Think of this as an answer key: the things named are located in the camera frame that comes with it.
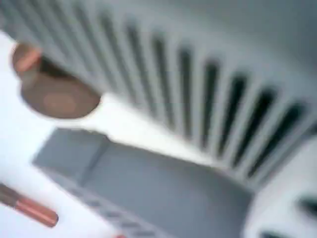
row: gray plastic part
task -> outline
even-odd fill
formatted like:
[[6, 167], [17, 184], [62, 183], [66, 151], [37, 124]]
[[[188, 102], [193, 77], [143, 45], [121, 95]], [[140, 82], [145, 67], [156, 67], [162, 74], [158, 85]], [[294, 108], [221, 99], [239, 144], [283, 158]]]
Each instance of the gray plastic part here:
[[34, 164], [128, 237], [238, 238], [252, 198], [211, 168], [87, 131], [57, 129]]
[[313, 0], [0, 1], [14, 39], [253, 190], [316, 123], [316, 13]]

